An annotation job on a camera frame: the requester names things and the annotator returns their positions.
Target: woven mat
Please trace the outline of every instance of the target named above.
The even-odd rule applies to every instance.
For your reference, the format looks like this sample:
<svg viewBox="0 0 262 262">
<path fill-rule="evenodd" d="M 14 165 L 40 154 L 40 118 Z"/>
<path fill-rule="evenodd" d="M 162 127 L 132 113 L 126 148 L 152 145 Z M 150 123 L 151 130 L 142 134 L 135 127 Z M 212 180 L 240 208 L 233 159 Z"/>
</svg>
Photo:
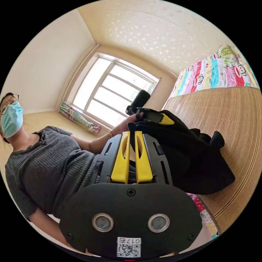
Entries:
<svg viewBox="0 0 262 262">
<path fill-rule="evenodd" d="M 251 87 L 202 90 L 171 98 L 165 109 L 188 128 L 210 136 L 217 130 L 224 137 L 221 154 L 236 180 L 218 193 L 200 195 L 223 233 L 247 205 L 261 175 L 261 91 Z"/>
</svg>

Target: gray knit sweater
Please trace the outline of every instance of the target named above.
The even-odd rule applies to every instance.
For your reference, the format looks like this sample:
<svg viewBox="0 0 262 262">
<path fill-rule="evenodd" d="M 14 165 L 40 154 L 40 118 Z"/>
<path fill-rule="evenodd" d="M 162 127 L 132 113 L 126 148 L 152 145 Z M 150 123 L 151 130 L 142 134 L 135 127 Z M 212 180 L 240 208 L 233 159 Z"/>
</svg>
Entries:
<svg viewBox="0 0 262 262">
<path fill-rule="evenodd" d="M 13 152 L 5 165 L 11 194 L 28 218 L 37 207 L 60 218 L 69 198 L 94 183 L 98 155 L 81 150 L 71 133 L 48 126 L 27 150 Z"/>
</svg>

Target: eyeglasses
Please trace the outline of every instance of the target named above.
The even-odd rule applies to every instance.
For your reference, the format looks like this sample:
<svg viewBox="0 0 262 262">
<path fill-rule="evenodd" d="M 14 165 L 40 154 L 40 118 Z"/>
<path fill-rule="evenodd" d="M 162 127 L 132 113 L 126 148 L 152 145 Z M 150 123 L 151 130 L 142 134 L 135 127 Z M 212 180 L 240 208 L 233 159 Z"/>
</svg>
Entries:
<svg viewBox="0 0 262 262">
<path fill-rule="evenodd" d="M 7 106 L 12 104 L 15 105 L 19 100 L 19 95 L 13 95 L 8 101 L 4 102 L 0 108 L 1 115 L 4 115 L 7 111 Z"/>
</svg>

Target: blue surgical mask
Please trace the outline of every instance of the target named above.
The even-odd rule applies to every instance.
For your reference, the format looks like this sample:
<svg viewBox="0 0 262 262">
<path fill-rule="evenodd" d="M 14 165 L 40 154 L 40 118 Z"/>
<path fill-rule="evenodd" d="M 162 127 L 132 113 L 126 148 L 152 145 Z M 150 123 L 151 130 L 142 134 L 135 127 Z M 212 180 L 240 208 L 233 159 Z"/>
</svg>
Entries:
<svg viewBox="0 0 262 262">
<path fill-rule="evenodd" d="M 17 102 L 8 105 L 5 114 L 1 116 L 1 129 L 4 137 L 9 138 L 18 132 L 23 124 L 23 109 Z"/>
</svg>

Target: window frame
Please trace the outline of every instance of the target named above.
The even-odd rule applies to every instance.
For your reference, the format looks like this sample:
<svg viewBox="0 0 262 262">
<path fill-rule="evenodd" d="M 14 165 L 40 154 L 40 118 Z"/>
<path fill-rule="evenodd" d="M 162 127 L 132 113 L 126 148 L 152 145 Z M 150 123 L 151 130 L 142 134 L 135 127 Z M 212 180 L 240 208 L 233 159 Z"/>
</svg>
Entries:
<svg viewBox="0 0 262 262">
<path fill-rule="evenodd" d="M 77 96 L 77 94 L 78 94 L 78 91 L 79 91 L 80 87 L 82 86 L 85 78 L 87 77 L 87 75 L 89 74 L 90 70 L 92 69 L 92 67 L 93 67 L 94 64 L 97 62 L 98 59 L 108 60 L 108 61 L 110 61 L 111 63 L 109 64 L 109 66 L 107 67 L 107 69 L 104 71 L 104 73 L 102 74 L 101 78 L 99 79 L 99 81 L 97 82 L 96 86 L 94 87 L 94 89 L 93 89 L 90 97 L 89 97 L 88 100 L 87 100 L 87 103 L 86 103 L 84 109 L 80 109 L 79 107 L 77 107 L 77 105 L 74 104 L 74 100 L 75 100 L 75 98 L 76 98 L 76 96 Z M 146 76 L 145 74 L 139 72 L 138 70 L 136 70 L 136 69 L 134 69 L 134 68 L 132 68 L 132 67 L 130 67 L 130 66 L 128 66 L 128 65 L 125 65 L 124 63 L 121 63 L 121 62 L 119 62 L 119 61 L 117 61 L 117 60 L 110 59 L 110 58 L 108 58 L 108 57 L 104 57 L 104 56 L 101 55 L 101 54 L 98 54 L 95 62 L 94 62 L 94 63 L 92 64 L 92 66 L 89 68 L 89 70 L 88 70 L 88 72 L 86 73 L 85 77 L 82 79 L 81 84 L 79 85 L 76 93 L 74 94 L 74 97 L 73 97 L 73 100 L 72 100 L 72 106 L 75 107 L 76 109 L 80 110 L 82 113 L 86 114 L 87 116 L 90 116 L 90 117 L 93 118 L 94 120 L 100 122 L 101 124 L 110 127 L 111 129 L 114 128 L 114 126 L 110 125 L 109 123 L 105 122 L 104 120 L 100 119 L 99 117 L 97 117 L 97 116 L 95 116 L 95 115 L 93 115 L 93 114 L 91 114 L 91 113 L 89 113 L 89 112 L 87 111 L 87 109 L 88 109 L 88 107 L 89 107 L 89 105 L 90 105 L 90 103 L 91 103 L 92 100 L 94 100 L 94 101 L 96 101 L 96 102 L 98 102 L 98 103 L 106 106 L 107 108 L 109 108 L 109 109 L 117 112 L 118 114 L 124 116 L 125 118 L 128 117 L 128 115 L 126 115 L 125 113 L 122 113 L 122 112 L 118 111 L 117 109 L 112 108 L 111 106 L 103 103 L 102 101 L 100 101 L 100 100 L 98 100 L 98 99 L 95 99 L 94 97 L 95 97 L 96 92 L 98 91 L 98 89 L 99 89 L 100 87 L 102 87 L 102 88 L 104 88 L 104 89 L 112 92 L 113 94 L 116 94 L 117 96 L 119 96 L 119 97 L 121 97 L 121 98 L 129 101 L 130 103 L 132 103 L 132 101 L 129 100 L 129 99 L 127 99 L 127 98 L 125 98 L 125 97 L 123 97 L 123 96 L 121 96 L 121 95 L 118 94 L 117 92 L 114 92 L 114 91 L 112 91 L 111 89 L 103 86 L 102 83 L 103 83 L 103 81 L 106 79 L 106 77 L 107 77 L 108 75 L 109 75 L 109 76 L 112 76 L 112 77 L 114 77 L 114 78 L 116 78 L 116 79 L 118 79 L 118 80 L 120 80 L 120 81 L 122 81 L 122 82 L 124 82 L 124 83 L 126 83 L 126 84 L 128 84 L 128 85 L 130 85 L 130 86 L 132 86 L 133 88 L 137 89 L 138 91 L 141 91 L 141 90 L 142 90 L 141 88 L 137 87 L 136 85 L 134 85 L 134 84 L 132 84 L 132 83 L 130 83 L 130 82 L 122 79 L 122 78 L 119 77 L 119 76 L 116 76 L 116 75 L 112 74 L 112 73 L 111 73 L 111 70 L 113 69 L 113 67 L 114 67 L 115 65 L 117 65 L 117 66 L 119 66 L 119 67 L 122 67 L 123 69 L 126 69 L 126 70 L 130 71 L 131 73 L 134 73 L 134 74 L 136 74 L 137 76 L 139 76 L 139 77 L 145 79 L 146 81 L 148 81 L 149 83 L 151 83 L 150 87 L 149 87 L 148 90 L 147 90 L 150 94 L 152 94 L 152 92 L 154 91 L 157 83 L 158 83 L 159 80 L 160 80 L 160 79 L 157 78 L 158 81 L 155 81 L 155 80 L 151 79 L 150 77 Z"/>
</svg>

